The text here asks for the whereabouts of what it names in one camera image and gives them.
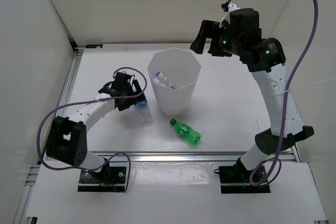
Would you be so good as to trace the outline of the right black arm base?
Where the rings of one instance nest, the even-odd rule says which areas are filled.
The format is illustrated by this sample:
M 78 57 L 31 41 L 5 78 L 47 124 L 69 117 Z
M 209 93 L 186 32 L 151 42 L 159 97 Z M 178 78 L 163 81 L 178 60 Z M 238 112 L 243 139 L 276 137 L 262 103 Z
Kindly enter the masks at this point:
M 219 176 L 221 194 L 268 194 L 269 185 L 253 186 L 248 177 L 233 176 L 233 166 L 219 166 L 214 173 Z

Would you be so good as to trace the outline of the clear unlabeled plastic bottle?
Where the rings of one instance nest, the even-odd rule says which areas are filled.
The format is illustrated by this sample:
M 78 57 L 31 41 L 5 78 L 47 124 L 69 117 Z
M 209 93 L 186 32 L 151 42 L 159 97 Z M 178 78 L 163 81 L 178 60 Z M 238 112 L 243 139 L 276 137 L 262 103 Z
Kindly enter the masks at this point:
M 165 86 L 164 82 L 161 82 L 161 80 L 154 78 L 153 79 L 154 84 L 160 85 L 160 86 Z

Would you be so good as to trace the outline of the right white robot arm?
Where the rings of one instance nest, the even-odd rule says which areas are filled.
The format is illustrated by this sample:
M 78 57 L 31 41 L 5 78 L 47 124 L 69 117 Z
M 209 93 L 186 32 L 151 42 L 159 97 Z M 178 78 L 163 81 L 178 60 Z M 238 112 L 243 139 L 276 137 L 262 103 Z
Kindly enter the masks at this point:
M 233 166 L 219 168 L 227 183 L 258 183 L 264 178 L 259 164 L 313 136 L 313 127 L 300 118 L 292 95 L 286 87 L 286 57 L 279 40 L 262 38 L 259 13 L 252 8 L 222 4 L 220 22 L 203 20 L 190 49 L 202 54 L 210 39 L 208 53 L 217 57 L 238 56 L 257 82 L 270 119 L 270 128 L 255 136 L 250 150 Z

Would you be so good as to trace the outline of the black label plastic bottle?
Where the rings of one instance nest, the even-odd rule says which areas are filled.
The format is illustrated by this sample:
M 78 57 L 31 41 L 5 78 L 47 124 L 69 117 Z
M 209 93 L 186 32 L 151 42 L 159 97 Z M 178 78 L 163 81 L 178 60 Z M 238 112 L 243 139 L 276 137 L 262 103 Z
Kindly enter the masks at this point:
M 166 75 L 164 75 L 162 72 L 157 72 L 157 73 L 155 74 L 155 77 L 156 77 L 158 80 L 166 80 L 166 79 L 167 79 Z

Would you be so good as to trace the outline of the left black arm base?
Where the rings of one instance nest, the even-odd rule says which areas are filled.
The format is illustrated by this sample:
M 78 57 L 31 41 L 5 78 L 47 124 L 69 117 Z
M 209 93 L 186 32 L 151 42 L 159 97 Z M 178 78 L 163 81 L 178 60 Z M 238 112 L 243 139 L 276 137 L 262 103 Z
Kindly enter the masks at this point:
M 110 163 L 107 171 L 102 173 L 82 171 L 78 180 L 78 192 L 86 193 L 124 193 L 127 188 L 129 169 Z

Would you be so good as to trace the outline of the blue label plastic bottle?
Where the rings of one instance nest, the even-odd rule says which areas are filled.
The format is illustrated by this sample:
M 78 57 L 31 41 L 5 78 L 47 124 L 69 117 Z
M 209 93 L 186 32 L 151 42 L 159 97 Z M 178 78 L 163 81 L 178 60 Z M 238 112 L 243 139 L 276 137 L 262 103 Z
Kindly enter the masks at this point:
M 152 124 L 153 119 L 147 99 L 144 99 L 136 103 L 134 108 L 140 124 L 142 125 Z

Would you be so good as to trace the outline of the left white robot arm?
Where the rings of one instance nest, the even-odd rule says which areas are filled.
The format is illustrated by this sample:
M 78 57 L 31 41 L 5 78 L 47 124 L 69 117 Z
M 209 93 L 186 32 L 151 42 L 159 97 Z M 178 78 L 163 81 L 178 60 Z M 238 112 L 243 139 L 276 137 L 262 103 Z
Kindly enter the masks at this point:
M 86 170 L 98 182 L 105 182 L 110 176 L 108 160 L 88 151 L 87 133 L 106 114 L 126 110 L 145 100 L 144 90 L 133 75 L 118 69 L 113 80 L 104 84 L 94 99 L 60 106 L 62 109 L 82 105 L 71 115 L 53 119 L 46 155 L 68 164 L 68 169 Z

